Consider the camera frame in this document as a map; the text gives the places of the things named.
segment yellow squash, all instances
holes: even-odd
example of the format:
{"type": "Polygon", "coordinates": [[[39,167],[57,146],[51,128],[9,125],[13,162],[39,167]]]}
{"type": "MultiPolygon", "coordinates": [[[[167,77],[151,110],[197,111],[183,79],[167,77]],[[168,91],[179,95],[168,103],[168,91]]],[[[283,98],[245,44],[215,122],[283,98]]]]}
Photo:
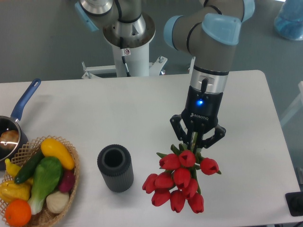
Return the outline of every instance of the yellow squash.
{"type": "MultiPolygon", "coordinates": [[[[9,175],[15,178],[19,170],[21,169],[20,166],[17,166],[16,164],[13,164],[10,162],[10,160],[7,158],[5,159],[5,165],[6,165],[6,172],[8,172],[9,175]]],[[[33,185],[33,178],[29,178],[26,183],[29,183],[30,185],[33,185]]]]}
{"type": "Polygon", "coordinates": [[[45,157],[56,157],[60,160],[63,168],[72,170],[75,161],[66,147],[53,138],[47,138],[41,143],[41,150],[45,157]]]}
{"type": "Polygon", "coordinates": [[[30,185],[27,183],[15,184],[14,181],[4,181],[0,184],[0,198],[7,203],[16,199],[29,200],[30,185]]]}

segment saucepan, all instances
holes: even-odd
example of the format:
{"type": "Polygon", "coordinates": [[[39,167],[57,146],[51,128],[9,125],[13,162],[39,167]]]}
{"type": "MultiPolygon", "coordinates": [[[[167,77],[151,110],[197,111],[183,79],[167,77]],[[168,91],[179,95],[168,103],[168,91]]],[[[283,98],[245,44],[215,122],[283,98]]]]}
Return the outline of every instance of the saucepan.
{"type": "Polygon", "coordinates": [[[5,170],[4,160],[14,157],[18,149],[28,142],[27,136],[21,130],[18,121],[21,120],[24,106],[40,83],[40,79],[33,80],[17,102],[10,117],[0,116],[0,170],[5,170]]]}

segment tulip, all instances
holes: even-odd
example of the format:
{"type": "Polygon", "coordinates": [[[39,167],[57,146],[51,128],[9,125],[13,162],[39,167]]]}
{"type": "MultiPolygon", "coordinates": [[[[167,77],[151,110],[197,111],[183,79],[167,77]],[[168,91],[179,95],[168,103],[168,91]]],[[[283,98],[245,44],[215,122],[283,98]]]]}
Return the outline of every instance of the tulip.
{"type": "Polygon", "coordinates": [[[156,188],[171,188],[174,186],[174,181],[169,173],[161,173],[157,176],[155,180],[156,188]]]}
{"type": "Polygon", "coordinates": [[[179,161],[184,167],[192,167],[196,162],[196,157],[190,150],[184,150],[179,155],[179,161]]]}
{"type": "Polygon", "coordinates": [[[150,174],[144,182],[142,189],[145,190],[147,194],[152,193],[156,189],[155,180],[157,176],[157,174],[150,174]]]}
{"type": "Polygon", "coordinates": [[[185,196],[185,198],[188,200],[195,195],[197,190],[198,190],[198,182],[194,178],[191,178],[188,186],[182,190],[182,193],[185,196]]]}
{"type": "Polygon", "coordinates": [[[194,213],[202,213],[204,211],[204,199],[202,195],[199,193],[195,193],[195,195],[188,200],[188,204],[191,207],[194,213]]]}
{"type": "Polygon", "coordinates": [[[181,166],[179,157],[176,154],[166,155],[165,157],[160,159],[159,164],[163,169],[167,170],[175,170],[180,168],[181,166]]]}
{"type": "Polygon", "coordinates": [[[155,194],[152,196],[151,203],[155,207],[159,207],[170,199],[170,192],[168,189],[156,189],[155,194]]]}
{"type": "Polygon", "coordinates": [[[179,189],[186,188],[190,181],[190,171],[185,168],[179,168],[175,170],[173,179],[179,189]]]}
{"type": "Polygon", "coordinates": [[[200,169],[206,175],[212,175],[219,171],[218,163],[210,158],[204,158],[200,163],[200,169]]]}
{"type": "Polygon", "coordinates": [[[185,197],[181,191],[175,190],[170,195],[170,207],[172,211],[180,213],[185,203],[185,197]]]}

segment wicker basket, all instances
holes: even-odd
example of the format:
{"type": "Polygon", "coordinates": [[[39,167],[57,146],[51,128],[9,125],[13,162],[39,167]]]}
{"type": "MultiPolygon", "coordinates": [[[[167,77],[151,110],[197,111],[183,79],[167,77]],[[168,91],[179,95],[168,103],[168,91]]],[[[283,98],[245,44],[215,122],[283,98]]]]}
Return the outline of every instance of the wicker basket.
{"type": "MultiPolygon", "coordinates": [[[[32,140],[31,142],[28,142],[27,144],[23,145],[22,148],[19,149],[19,151],[15,154],[15,156],[12,158],[11,162],[18,165],[18,166],[23,166],[24,163],[26,163],[29,158],[34,155],[39,149],[40,149],[40,144],[43,140],[46,138],[54,138],[57,141],[60,141],[66,148],[67,150],[71,153],[75,160],[75,168],[74,168],[74,175],[76,178],[75,185],[73,189],[70,192],[70,200],[64,210],[60,214],[53,214],[51,213],[47,207],[46,207],[46,202],[44,203],[44,206],[42,208],[42,211],[36,215],[32,215],[32,218],[29,223],[25,225],[25,227],[51,227],[55,224],[57,224],[63,216],[66,214],[68,209],[71,206],[71,203],[75,197],[77,186],[79,183],[79,176],[80,176],[80,161],[79,161],[79,156],[78,153],[75,149],[75,147],[68,142],[67,140],[61,138],[61,137],[55,137],[55,136],[47,136],[47,137],[41,137],[37,138],[35,140],[32,140]]],[[[7,172],[4,175],[3,181],[9,181],[13,180],[13,177],[10,176],[7,172]]],[[[5,209],[8,204],[4,202],[3,200],[0,200],[0,214],[3,216],[2,220],[9,226],[9,224],[6,222],[6,219],[4,217],[5,214],[5,209]]]]}

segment garlic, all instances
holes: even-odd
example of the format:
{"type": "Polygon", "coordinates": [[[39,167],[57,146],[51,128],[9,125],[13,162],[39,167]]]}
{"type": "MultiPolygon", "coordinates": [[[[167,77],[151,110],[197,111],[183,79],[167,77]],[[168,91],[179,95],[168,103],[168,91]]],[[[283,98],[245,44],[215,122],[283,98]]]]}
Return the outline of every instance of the garlic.
{"type": "Polygon", "coordinates": [[[46,197],[47,208],[54,214],[61,213],[67,205],[70,196],[67,192],[54,192],[46,197]]]}

